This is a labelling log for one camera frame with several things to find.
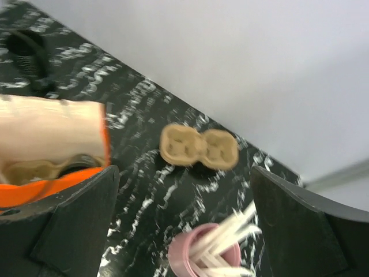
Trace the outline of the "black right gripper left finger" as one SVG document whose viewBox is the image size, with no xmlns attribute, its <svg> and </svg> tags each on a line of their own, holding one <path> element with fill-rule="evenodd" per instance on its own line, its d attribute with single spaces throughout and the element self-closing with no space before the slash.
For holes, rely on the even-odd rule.
<svg viewBox="0 0 369 277">
<path fill-rule="evenodd" d="M 119 188 L 110 166 L 1 215 L 1 276 L 96 276 Z"/>
</svg>

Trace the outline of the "orange paper bag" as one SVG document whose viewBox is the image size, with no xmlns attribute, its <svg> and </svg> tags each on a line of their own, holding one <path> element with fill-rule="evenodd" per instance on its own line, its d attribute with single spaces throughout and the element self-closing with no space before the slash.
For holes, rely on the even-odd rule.
<svg viewBox="0 0 369 277">
<path fill-rule="evenodd" d="M 2 211 L 71 188 L 108 167 L 111 159 L 104 104 L 1 95 L 1 173 L 18 162 L 58 164 L 80 154 L 102 158 L 104 164 L 25 185 L 9 184 L 1 174 Z"/>
</svg>

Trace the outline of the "stack of black cups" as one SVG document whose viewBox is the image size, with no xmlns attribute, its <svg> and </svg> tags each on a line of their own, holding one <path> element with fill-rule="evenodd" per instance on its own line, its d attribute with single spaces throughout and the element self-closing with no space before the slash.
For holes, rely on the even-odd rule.
<svg viewBox="0 0 369 277">
<path fill-rule="evenodd" d="M 46 43 L 41 35 L 28 29 L 10 29 L 5 45 L 21 73 L 41 79 L 49 75 Z"/>
</svg>

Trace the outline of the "brown pulp cup carrier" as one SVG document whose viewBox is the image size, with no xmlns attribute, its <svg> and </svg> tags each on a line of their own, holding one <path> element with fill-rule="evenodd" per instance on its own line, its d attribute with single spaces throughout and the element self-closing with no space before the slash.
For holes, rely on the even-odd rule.
<svg viewBox="0 0 369 277">
<path fill-rule="evenodd" d="M 101 167 L 104 160 L 99 157 L 80 154 L 63 163 L 48 160 L 18 162 L 2 170 L 4 179 L 12 185 L 25 185 L 30 182 L 52 180 L 84 169 Z"/>
</svg>

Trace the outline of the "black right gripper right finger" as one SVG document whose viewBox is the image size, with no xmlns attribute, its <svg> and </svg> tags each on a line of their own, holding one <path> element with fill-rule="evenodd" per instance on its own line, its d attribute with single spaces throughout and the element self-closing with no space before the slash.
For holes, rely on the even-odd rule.
<svg viewBox="0 0 369 277">
<path fill-rule="evenodd" d="M 368 276 L 368 212 L 254 166 L 250 179 L 274 276 Z"/>
</svg>

